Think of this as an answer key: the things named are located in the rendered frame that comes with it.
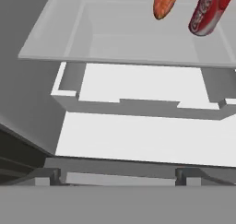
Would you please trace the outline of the white fridge drawer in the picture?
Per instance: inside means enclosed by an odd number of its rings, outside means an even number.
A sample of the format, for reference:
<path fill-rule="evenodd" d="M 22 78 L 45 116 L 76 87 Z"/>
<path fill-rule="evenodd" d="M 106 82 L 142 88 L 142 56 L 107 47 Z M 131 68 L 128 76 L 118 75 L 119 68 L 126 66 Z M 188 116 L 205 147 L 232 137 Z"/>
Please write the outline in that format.
<path fill-rule="evenodd" d="M 68 112 L 221 121 L 236 115 L 232 70 L 60 64 L 52 96 Z"/>

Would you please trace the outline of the red soda can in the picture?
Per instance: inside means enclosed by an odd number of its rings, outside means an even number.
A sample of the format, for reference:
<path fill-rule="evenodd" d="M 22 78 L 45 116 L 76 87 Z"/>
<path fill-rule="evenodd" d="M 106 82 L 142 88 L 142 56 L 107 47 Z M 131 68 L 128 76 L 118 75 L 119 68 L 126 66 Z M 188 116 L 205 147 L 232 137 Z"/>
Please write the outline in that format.
<path fill-rule="evenodd" d="M 188 29 L 196 36 L 213 32 L 231 0 L 198 0 Z"/>

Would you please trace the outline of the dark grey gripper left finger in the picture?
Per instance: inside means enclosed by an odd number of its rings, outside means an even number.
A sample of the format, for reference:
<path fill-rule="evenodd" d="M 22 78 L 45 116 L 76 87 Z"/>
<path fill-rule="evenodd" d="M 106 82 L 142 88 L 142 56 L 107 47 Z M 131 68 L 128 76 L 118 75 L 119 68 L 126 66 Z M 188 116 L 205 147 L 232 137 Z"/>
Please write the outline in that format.
<path fill-rule="evenodd" d="M 25 177 L 18 178 L 9 185 L 32 185 L 32 186 L 52 186 L 59 185 L 61 170 L 56 168 L 41 168 L 29 173 Z"/>

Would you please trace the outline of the glass fridge shelf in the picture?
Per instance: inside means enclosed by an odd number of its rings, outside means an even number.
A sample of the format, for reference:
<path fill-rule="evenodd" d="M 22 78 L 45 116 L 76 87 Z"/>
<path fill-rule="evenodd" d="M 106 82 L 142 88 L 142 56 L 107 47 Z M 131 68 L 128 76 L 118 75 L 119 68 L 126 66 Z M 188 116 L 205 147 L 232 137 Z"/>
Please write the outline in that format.
<path fill-rule="evenodd" d="M 153 0 L 48 0 L 18 56 L 236 69 L 236 0 L 206 37 L 188 29 L 197 1 L 177 0 L 157 20 Z"/>

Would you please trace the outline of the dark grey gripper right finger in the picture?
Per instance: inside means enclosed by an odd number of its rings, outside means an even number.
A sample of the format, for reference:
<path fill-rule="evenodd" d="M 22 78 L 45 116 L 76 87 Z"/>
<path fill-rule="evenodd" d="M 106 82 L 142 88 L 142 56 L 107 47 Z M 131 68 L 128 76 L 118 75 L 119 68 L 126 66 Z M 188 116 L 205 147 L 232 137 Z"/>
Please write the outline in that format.
<path fill-rule="evenodd" d="M 176 186 L 230 185 L 230 182 L 211 177 L 199 168 L 177 168 L 175 177 Z"/>

